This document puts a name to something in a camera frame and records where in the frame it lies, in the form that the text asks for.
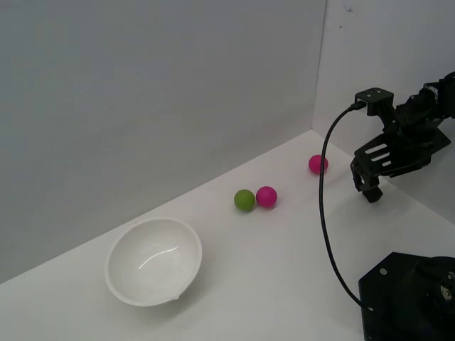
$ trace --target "pink ball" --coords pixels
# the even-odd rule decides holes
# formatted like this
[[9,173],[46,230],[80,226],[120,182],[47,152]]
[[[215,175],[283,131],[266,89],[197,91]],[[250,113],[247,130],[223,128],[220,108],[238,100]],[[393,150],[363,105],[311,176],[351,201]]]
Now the pink ball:
[[265,208],[271,208],[275,205],[278,199],[276,190],[269,186],[261,187],[256,193],[256,201],[259,205]]
[[[315,174],[319,174],[321,172],[321,155],[313,155],[308,161],[308,167],[310,171]],[[328,160],[327,158],[324,159],[324,172],[327,171],[328,168]]]

